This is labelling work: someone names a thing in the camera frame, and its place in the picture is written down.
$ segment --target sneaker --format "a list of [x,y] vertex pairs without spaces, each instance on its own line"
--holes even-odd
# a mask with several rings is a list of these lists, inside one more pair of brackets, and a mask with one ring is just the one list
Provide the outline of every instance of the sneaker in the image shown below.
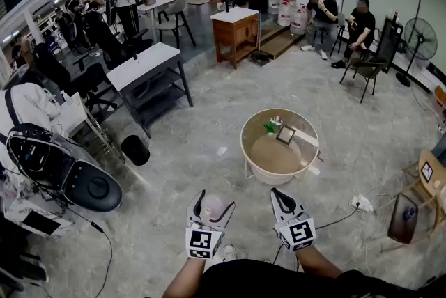
[[301,47],[301,50],[304,52],[308,52],[309,50],[314,50],[314,46],[313,45],[304,45]]
[[227,244],[223,247],[223,262],[234,261],[237,258],[236,248]]
[[336,61],[336,62],[332,63],[332,68],[334,68],[334,69],[345,69],[346,68],[346,64],[342,60]]
[[324,60],[324,61],[326,61],[327,60],[327,54],[321,49],[320,51],[319,51],[319,54],[321,55],[321,58]]

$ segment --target black shoe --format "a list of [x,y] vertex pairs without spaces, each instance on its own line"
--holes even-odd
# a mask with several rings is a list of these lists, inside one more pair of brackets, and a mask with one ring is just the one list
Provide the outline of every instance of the black shoe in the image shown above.
[[340,61],[332,63],[332,68],[334,68],[334,69],[345,69],[346,68],[346,64],[342,60],[340,60]]

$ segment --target hand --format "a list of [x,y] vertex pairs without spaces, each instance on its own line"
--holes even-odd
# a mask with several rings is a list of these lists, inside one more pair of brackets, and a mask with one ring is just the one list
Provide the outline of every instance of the hand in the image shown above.
[[323,0],[319,0],[318,2],[318,8],[322,11],[325,11],[327,8],[325,7],[325,4],[323,3]]

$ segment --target white sneaker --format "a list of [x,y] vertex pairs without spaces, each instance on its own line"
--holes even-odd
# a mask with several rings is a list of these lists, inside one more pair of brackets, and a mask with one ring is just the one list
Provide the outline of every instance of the white sneaker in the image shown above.
[[223,262],[234,261],[237,258],[236,248],[227,244],[223,247]]
[[321,58],[324,60],[324,61],[326,61],[327,60],[327,54],[321,49],[320,51],[319,51],[319,54],[321,55]]
[[309,50],[314,50],[314,46],[313,45],[303,45],[301,47],[301,50],[304,52],[308,52]]

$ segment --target extension cord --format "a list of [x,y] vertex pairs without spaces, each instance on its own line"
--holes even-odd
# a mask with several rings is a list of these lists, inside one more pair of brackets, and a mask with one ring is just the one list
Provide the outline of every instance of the extension cord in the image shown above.
[[350,207],[355,209],[353,203],[359,203],[357,207],[358,212],[373,212],[374,208],[371,206],[369,199],[365,198],[361,194],[359,196],[354,196],[353,199],[350,200]]

